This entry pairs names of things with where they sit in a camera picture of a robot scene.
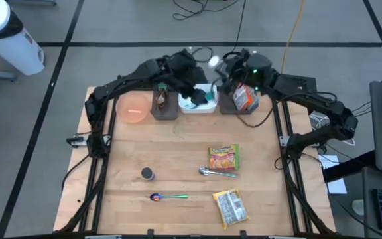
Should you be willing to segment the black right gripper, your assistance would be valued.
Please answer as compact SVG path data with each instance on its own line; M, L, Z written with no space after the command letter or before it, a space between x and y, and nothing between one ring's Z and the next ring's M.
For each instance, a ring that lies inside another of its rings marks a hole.
M242 49L240 52L231 51L225 54L222 57L222 60L219 61L214 71L220 77L226 77L227 80L222 84L222 92L228 95L232 88L233 82L236 81L236 78L240 78L242 71L245 68L244 63L249 58L249 50Z

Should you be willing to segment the brown spice pouch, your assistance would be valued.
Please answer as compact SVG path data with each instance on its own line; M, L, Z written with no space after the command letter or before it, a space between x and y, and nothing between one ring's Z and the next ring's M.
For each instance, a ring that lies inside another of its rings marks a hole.
M166 105L168 94L166 92L159 92L156 97L156 103L158 108L163 108Z

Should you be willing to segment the orange ramen packet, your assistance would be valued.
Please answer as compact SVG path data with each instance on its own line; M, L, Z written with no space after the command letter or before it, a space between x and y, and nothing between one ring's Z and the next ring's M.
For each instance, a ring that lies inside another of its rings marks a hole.
M254 89L240 84L233 93L233 101L236 108L240 111L247 110L247 107L251 102L250 95L252 94L255 94Z

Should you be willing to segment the blue white food box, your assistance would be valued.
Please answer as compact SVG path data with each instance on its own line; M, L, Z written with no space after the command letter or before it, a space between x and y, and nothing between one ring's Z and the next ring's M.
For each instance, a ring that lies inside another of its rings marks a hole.
M256 94L252 94L250 95L250 97L251 97L251 102L249 103L247 107L249 111L255 110L259 106L259 100L260 100L260 97Z

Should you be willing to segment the lime chili shrimp ramen packet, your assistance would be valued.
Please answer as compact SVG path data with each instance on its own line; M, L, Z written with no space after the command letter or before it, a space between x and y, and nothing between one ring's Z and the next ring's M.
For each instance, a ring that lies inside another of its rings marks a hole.
M240 167L238 144L209 147L208 156L209 169L238 170Z

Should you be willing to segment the garlic powder spice jar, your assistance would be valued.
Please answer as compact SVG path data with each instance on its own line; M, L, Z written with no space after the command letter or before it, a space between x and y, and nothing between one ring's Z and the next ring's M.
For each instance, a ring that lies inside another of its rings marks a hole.
M148 180L148 181L153 181L155 179L155 173L154 171L149 168L149 167L145 167L141 170L141 176L145 179L145 180Z

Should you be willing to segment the iridescent rainbow metal spoon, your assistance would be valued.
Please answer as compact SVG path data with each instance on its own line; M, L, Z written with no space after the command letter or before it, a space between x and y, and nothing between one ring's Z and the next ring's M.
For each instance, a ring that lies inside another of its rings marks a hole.
M153 193L150 195L150 199L152 201L160 201L161 199L187 199L189 197L188 194L180 194L180 195L162 195L160 193Z

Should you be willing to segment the yellow ramen packet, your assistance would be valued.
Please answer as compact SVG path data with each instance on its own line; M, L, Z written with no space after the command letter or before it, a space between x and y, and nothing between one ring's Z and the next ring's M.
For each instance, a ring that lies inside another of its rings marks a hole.
M219 208L224 230L228 226L249 220L249 215L237 189L221 191L214 193L212 196Z

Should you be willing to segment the white plastic bin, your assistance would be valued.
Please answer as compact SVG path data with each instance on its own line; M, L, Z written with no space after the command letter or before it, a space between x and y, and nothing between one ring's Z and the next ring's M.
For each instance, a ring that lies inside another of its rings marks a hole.
M178 95L178 105L184 114L210 114L215 111L218 105L218 89L211 83L196 84L195 89L203 90L206 93L206 104L196 105L192 103L191 98L183 98Z

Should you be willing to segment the grey translucent bin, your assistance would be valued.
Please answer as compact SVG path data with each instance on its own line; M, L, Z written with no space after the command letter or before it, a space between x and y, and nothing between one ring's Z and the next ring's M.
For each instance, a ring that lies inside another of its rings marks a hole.
M168 87L168 98L163 108L158 108L156 103L157 84L153 86L151 114L158 121L176 120L179 113L178 93Z
M220 112L225 115L249 115L252 114L255 110L243 110L240 111L236 108L234 101L233 101L233 93L230 93L228 95L220 92L218 104L220 107Z

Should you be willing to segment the pale pink bowl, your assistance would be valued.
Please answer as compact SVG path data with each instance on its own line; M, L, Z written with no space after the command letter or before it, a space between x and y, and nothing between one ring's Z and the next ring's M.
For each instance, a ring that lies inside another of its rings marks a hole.
M117 117L124 123L139 123L151 110L151 103L140 92L128 92L119 97L116 106Z

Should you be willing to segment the black metal bar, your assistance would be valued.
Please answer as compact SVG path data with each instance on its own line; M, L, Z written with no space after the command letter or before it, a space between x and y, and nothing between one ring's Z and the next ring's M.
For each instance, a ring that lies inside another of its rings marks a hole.
M343 177L360 173L364 167L371 167L376 169L374 150L352 158L349 161L339 163L336 166L324 169L324 181L329 183Z

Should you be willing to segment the white paper sheet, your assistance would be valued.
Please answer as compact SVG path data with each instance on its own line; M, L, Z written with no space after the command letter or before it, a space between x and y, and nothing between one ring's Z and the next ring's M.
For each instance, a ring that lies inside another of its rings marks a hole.
M318 159L321 161L323 170L329 169L340 163L336 155L319 155ZM327 188L330 194L345 195L347 193L346 185L342 178L327 183Z

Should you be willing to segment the white trash can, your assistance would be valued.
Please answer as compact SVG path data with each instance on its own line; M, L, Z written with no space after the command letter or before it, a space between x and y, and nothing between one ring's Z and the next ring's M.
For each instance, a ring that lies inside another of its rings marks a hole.
M44 70L43 49L5 0L0 0L0 57L25 76Z

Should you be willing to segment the white computer mouse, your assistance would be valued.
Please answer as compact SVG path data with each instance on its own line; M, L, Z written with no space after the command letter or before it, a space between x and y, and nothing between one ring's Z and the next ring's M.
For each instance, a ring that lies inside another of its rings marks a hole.
M364 200L363 199L354 200L351 203L351 207L358 216L364 216Z

